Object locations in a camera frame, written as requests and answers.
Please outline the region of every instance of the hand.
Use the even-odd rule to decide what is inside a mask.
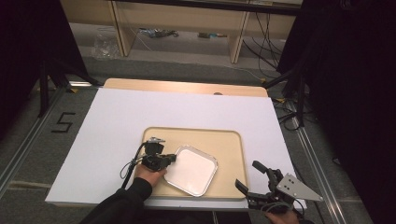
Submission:
[[[138,164],[135,170],[135,176],[147,180],[153,188],[157,186],[158,181],[160,181],[160,178],[165,174],[166,169],[154,172],[143,164]]]
[[[273,214],[273,213],[269,213],[269,212],[264,212],[264,214],[274,224],[298,224],[299,223],[297,214],[295,214],[291,210],[288,210],[285,214]]]

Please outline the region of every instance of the black sleeve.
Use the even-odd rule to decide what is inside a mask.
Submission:
[[[80,222],[81,224],[134,223],[152,192],[148,181],[135,178],[131,187],[119,189],[101,203]]]

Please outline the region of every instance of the tan plastic tray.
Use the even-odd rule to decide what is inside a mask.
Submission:
[[[222,130],[151,127],[144,131],[142,142],[152,136],[165,140],[162,143],[164,145],[163,154],[176,153],[181,146],[189,145],[216,158],[218,170],[202,197],[224,200],[245,198],[234,184],[235,179],[238,179],[246,186],[248,185],[242,140],[239,133]],[[192,197],[181,189],[169,185],[164,179],[153,190],[151,196]]]

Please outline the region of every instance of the black curtain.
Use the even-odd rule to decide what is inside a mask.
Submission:
[[[68,84],[65,73],[88,73],[60,1],[1,1],[0,24],[1,139],[39,78],[44,61],[57,86]]]
[[[372,1],[343,10],[310,86],[320,124],[374,223],[394,219],[396,199],[394,8]]]

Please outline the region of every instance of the white paper sheet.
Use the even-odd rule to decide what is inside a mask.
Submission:
[[[241,134],[249,190],[266,193],[260,161],[294,174],[270,98],[100,89],[64,161],[48,203],[97,204],[120,188],[120,170],[130,161],[148,127],[231,130]],[[147,206],[246,208],[248,203],[156,200]]]

